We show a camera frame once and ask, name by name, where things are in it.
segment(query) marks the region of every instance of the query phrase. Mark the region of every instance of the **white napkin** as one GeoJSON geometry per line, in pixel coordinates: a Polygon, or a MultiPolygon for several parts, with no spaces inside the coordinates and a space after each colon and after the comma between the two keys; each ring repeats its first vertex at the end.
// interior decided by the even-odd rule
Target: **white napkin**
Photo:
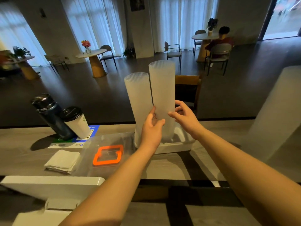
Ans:
{"type": "Polygon", "coordinates": [[[59,150],[44,165],[48,170],[67,172],[71,174],[77,160],[80,157],[79,152],[68,152],[59,150]]]}

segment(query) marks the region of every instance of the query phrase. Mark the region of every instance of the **gray chair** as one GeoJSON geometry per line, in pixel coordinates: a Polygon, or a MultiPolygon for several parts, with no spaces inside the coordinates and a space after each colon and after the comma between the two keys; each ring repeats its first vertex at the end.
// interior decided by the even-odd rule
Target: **gray chair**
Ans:
{"type": "Polygon", "coordinates": [[[226,66],[225,66],[225,69],[224,69],[224,74],[223,74],[223,75],[225,75],[231,49],[232,49],[231,44],[217,44],[211,49],[210,56],[207,56],[208,50],[206,50],[204,70],[206,68],[206,63],[208,62],[207,76],[209,75],[210,64],[211,63],[223,63],[222,69],[224,67],[224,63],[226,63],[226,66]],[[219,58],[213,58],[212,57],[213,55],[221,55],[221,56],[219,58]]]}
{"type": "Polygon", "coordinates": [[[65,58],[63,56],[60,56],[60,55],[44,55],[44,56],[45,56],[46,60],[49,62],[51,68],[52,69],[54,68],[58,74],[59,74],[59,72],[58,72],[58,70],[56,69],[56,66],[55,66],[55,65],[58,65],[58,64],[61,64],[63,69],[65,69],[64,65],[63,65],[63,64],[65,64],[67,70],[70,71],[67,64],[65,63],[65,60],[64,60],[65,58]]]}
{"type": "Polygon", "coordinates": [[[165,41],[164,42],[164,49],[166,51],[167,59],[168,58],[179,57],[179,65],[180,65],[180,68],[181,68],[181,66],[182,66],[182,49],[180,48],[180,45],[179,44],[168,45],[168,43],[165,41]],[[179,49],[179,51],[168,52],[169,49],[179,49]]]}
{"type": "Polygon", "coordinates": [[[100,47],[100,49],[107,49],[106,52],[108,52],[108,51],[111,52],[111,55],[103,55],[103,54],[101,54],[102,56],[101,56],[101,58],[100,58],[100,62],[103,60],[103,61],[104,61],[104,64],[107,66],[106,60],[108,60],[108,59],[113,59],[113,60],[114,60],[114,63],[115,63],[115,67],[116,67],[116,69],[117,69],[116,62],[115,62],[115,58],[114,58],[114,55],[113,55],[113,52],[112,52],[112,48],[111,48],[109,45],[102,45],[102,46],[100,47]]]}
{"type": "MultiPolygon", "coordinates": [[[[205,30],[203,30],[203,29],[201,29],[201,30],[197,30],[196,32],[195,32],[195,35],[198,35],[198,34],[204,34],[204,33],[206,33],[206,31],[205,30]]],[[[201,40],[194,40],[194,42],[193,42],[193,55],[195,56],[195,49],[196,49],[196,47],[197,47],[197,45],[202,45],[202,41],[201,40]]]]}

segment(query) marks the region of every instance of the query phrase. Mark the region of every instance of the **sheer curtain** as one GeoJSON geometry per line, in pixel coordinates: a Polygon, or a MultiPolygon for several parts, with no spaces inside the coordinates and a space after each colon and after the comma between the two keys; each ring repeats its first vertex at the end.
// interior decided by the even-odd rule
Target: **sheer curtain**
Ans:
{"type": "Polygon", "coordinates": [[[0,3],[0,40],[1,49],[13,52],[13,46],[17,46],[29,50],[35,56],[28,60],[32,66],[49,64],[42,46],[12,0],[0,3]]]}
{"type": "Polygon", "coordinates": [[[82,40],[91,49],[110,45],[114,55],[121,56],[126,44],[123,0],[61,0],[73,34],[81,49],[82,40]]]}
{"type": "Polygon", "coordinates": [[[150,0],[150,15],[155,52],[164,51],[164,41],[193,48],[191,37],[206,29],[216,15],[218,0],[150,0]]]}

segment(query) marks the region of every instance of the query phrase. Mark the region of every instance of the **round white tabletop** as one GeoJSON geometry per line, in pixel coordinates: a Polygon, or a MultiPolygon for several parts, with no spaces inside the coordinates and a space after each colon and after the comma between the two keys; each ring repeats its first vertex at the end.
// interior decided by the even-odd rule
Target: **round white tabletop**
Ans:
{"type": "Polygon", "coordinates": [[[75,56],[76,58],[88,58],[88,57],[92,57],[92,56],[96,56],[102,53],[105,53],[107,51],[107,49],[97,49],[97,50],[92,50],[91,54],[88,53],[80,53],[77,56],[75,56]]]}
{"type": "Polygon", "coordinates": [[[210,39],[218,39],[219,34],[218,33],[212,33],[212,35],[208,35],[207,33],[203,34],[197,34],[191,37],[191,39],[195,40],[210,40],[210,39]]]}
{"type": "Polygon", "coordinates": [[[19,60],[16,61],[7,61],[5,64],[17,64],[21,62],[25,62],[27,60],[33,59],[35,56],[26,56],[25,58],[19,58],[19,60]]]}

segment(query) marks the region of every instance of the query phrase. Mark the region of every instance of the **paper coffee cup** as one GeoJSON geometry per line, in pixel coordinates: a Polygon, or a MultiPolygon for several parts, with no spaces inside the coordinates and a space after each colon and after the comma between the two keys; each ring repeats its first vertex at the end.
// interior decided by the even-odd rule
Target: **paper coffee cup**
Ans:
{"type": "Polygon", "coordinates": [[[64,109],[60,117],[68,125],[75,134],[81,139],[84,139],[90,135],[90,128],[84,116],[84,113],[79,107],[71,106],[64,109]]]}

